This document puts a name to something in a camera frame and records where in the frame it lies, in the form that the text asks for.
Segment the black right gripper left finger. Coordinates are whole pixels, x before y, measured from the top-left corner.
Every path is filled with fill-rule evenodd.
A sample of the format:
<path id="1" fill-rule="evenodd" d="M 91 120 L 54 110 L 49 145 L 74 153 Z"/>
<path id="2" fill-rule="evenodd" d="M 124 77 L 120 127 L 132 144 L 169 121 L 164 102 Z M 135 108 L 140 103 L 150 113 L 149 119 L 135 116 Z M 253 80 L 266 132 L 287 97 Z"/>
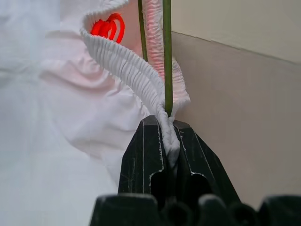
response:
<path id="1" fill-rule="evenodd" d="M 155 116 L 140 121 L 122 158 L 118 193 L 150 194 L 165 203 L 172 194 L 173 172 Z"/>

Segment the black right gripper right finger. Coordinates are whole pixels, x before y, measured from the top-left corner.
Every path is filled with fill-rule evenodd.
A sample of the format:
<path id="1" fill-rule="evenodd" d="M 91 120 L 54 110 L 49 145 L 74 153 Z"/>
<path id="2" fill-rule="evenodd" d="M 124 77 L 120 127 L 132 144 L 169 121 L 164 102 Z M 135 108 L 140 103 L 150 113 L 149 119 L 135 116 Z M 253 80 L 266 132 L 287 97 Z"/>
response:
<path id="1" fill-rule="evenodd" d="M 184 203 L 197 203 L 200 196 L 214 194 L 224 203 L 240 202 L 220 159 L 197 135 L 181 121 L 174 122 L 180 141 L 176 195 Z"/>

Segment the white shorts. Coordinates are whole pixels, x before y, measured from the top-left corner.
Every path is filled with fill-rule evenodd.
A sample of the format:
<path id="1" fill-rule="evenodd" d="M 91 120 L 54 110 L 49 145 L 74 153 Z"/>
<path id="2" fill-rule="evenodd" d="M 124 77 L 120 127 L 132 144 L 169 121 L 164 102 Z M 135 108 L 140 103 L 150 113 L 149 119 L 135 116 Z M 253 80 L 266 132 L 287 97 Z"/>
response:
<path id="1" fill-rule="evenodd" d="M 0 226 L 88 226 L 122 156 L 164 106 L 163 0 L 0 0 Z"/>

